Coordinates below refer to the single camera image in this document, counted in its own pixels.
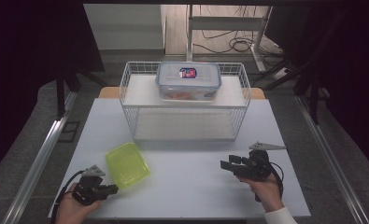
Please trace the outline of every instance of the white sleeve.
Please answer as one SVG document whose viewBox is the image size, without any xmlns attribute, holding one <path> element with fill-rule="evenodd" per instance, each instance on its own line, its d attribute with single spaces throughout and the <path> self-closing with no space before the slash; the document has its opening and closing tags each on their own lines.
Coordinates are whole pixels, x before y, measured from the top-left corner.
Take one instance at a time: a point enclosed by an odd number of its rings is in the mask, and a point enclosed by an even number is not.
<svg viewBox="0 0 369 224">
<path fill-rule="evenodd" d="M 264 213 L 268 224 L 296 224 L 294 218 L 287 207 L 283 207 L 274 212 Z"/>
</svg>

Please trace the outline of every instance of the wire basket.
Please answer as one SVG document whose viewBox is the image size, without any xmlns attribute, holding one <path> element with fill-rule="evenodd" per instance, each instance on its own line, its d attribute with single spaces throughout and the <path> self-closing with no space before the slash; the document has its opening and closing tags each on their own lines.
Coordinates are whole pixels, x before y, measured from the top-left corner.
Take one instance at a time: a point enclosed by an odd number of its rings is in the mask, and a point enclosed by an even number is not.
<svg viewBox="0 0 369 224">
<path fill-rule="evenodd" d="M 218 63 L 221 88 L 212 103 L 169 102 L 155 84 L 159 62 L 128 62 L 121 105 L 134 140 L 234 141 L 250 102 L 242 63 Z"/>
</svg>

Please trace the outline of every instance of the yellow container lid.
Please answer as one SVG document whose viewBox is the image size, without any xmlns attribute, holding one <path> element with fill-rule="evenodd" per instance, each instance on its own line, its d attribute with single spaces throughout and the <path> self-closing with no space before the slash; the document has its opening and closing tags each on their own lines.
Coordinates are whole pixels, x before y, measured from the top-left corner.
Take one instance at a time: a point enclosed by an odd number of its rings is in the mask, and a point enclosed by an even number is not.
<svg viewBox="0 0 369 224">
<path fill-rule="evenodd" d="M 132 186 L 150 173 L 135 143 L 126 143 L 108 151 L 106 163 L 120 189 Z"/>
</svg>

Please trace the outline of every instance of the wire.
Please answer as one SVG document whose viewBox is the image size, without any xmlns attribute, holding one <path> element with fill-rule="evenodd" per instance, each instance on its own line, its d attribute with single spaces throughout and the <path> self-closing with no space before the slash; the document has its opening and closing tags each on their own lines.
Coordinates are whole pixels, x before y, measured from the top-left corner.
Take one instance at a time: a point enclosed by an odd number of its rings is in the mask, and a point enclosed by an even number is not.
<svg viewBox="0 0 369 224">
<path fill-rule="evenodd" d="M 210 12 L 210 10 L 208 9 L 208 5 L 206 5 L 206 10 L 208 11 L 208 13 L 210 14 L 210 16 L 211 16 L 211 12 Z"/>
<path fill-rule="evenodd" d="M 186 6 L 186 32 L 187 32 L 187 38 L 188 38 L 188 8 L 189 8 L 189 5 Z M 244 10 L 241 14 L 239 14 L 241 11 L 242 11 L 242 8 L 243 6 L 239 6 L 238 9 L 236 10 L 236 12 L 234 13 L 234 15 L 238 14 L 238 16 L 246 16 L 246 11 L 248 11 L 248 7 L 245 6 L 244 7 Z M 202 5 L 199 6 L 199 9 L 200 9 L 200 15 L 202 16 Z M 194 44 L 192 43 L 193 46 L 196 46 L 196 47 L 199 47 L 199 48 L 202 48 L 202 49 L 206 49 L 210 52 L 213 52 L 213 53 L 226 53 L 226 52 L 229 52 L 231 50 L 235 50 L 237 52 L 246 52 L 248 51 L 249 49 L 251 49 L 251 45 L 253 43 L 253 38 L 249 39 L 249 38 L 246 38 L 246 35 L 245 33 L 243 32 L 243 35 L 242 36 L 237 36 L 238 35 L 238 31 L 229 31 L 229 32 L 226 32 L 226 33 L 223 33 L 223 34 L 220 34 L 220 35 L 214 35 L 214 36 L 206 36 L 205 35 L 205 32 L 204 30 L 202 30 L 202 35 L 205 39 L 212 39 L 212 38 L 217 38 L 217 37 L 221 37 L 221 36 L 224 36 L 224 35 L 228 35 L 228 34 L 231 34 L 235 32 L 235 35 L 234 35 L 234 38 L 232 38 L 230 41 L 229 41 L 229 48 L 227 50 L 222 50 L 222 51 L 216 51 L 216 50 L 213 50 L 213 49 L 209 49 L 203 45 L 199 45 L 199 44 Z M 240 45 L 245 45 L 245 49 L 240 49 L 238 48 L 238 46 Z"/>
<path fill-rule="evenodd" d="M 283 182 L 283 179 L 284 179 L 283 169 L 274 162 L 269 162 L 269 163 L 271 163 L 271 164 L 275 165 L 277 168 L 279 168 L 280 172 L 282 173 L 281 179 L 282 179 L 282 182 Z"/>
<path fill-rule="evenodd" d="M 268 61 L 266 61 L 265 59 L 267 59 L 267 58 L 282 58 L 283 56 L 281 56 L 281 55 L 264 55 L 263 56 L 263 62 L 264 63 L 266 63 L 266 64 L 268 64 L 268 65 L 270 65 L 270 66 L 273 66 L 273 67 L 275 67 L 275 66 L 277 66 L 277 65 L 279 65 L 280 64 L 280 62 L 278 62 L 278 63 L 275 63 L 275 64 L 273 64 L 273 63 L 269 63 Z"/>
<path fill-rule="evenodd" d="M 253 18 L 256 16 L 256 9 L 257 7 L 254 7 Z M 254 39 L 254 31 L 251 31 L 251 39 Z"/>
<path fill-rule="evenodd" d="M 60 202 L 62 201 L 63 196 L 66 193 L 72 192 L 72 191 L 65 192 L 67 190 L 67 188 L 68 188 L 68 185 L 71 183 L 71 181 L 73 181 L 74 178 L 77 177 L 77 175 L 80 175 L 80 174 L 82 174 L 84 172 L 85 171 L 78 171 L 78 172 L 76 172 L 73 176 L 71 176 L 71 178 L 67 181 L 67 183 L 64 185 L 64 187 L 59 192 L 59 195 L 58 195 L 58 197 L 56 198 L 56 201 L 55 201 L 55 205 L 53 205 L 52 217 L 51 217 L 51 221 L 50 221 L 52 224 L 54 224 L 55 221 L 56 221 L 56 215 L 58 213 L 58 208 L 59 208 Z"/>
<path fill-rule="evenodd" d="M 270 76 L 276 72 L 278 72 L 278 70 L 282 69 L 286 64 L 289 63 L 289 60 L 287 59 L 284 59 L 282 60 L 279 64 L 277 64 L 276 66 L 272 67 L 270 70 L 264 72 L 264 73 L 256 73 L 256 74 L 251 74 L 251 73 L 248 73 L 248 75 L 261 75 L 260 77 L 256 78 L 251 84 L 250 86 L 252 87 L 256 87 L 255 84 L 257 82 L 259 82 L 260 80 L 262 80 L 263 78 L 267 77 L 267 76 Z"/>
</svg>

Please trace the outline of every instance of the shelf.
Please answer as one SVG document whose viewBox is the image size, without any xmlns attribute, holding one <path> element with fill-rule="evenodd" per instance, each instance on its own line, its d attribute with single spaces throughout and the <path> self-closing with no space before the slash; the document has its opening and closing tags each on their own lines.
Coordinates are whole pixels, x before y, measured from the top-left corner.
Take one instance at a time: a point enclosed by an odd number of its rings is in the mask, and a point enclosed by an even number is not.
<svg viewBox="0 0 369 224">
<path fill-rule="evenodd" d="M 141 108 L 135 140 L 234 140 L 228 109 Z"/>
<path fill-rule="evenodd" d="M 247 106 L 238 76 L 221 76 L 221 87 L 213 102 L 163 100 L 155 84 L 155 78 L 155 75 L 132 74 L 122 105 L 130 107 L 201 106 L 226 108 L 246 108 Z"/>
</svg>

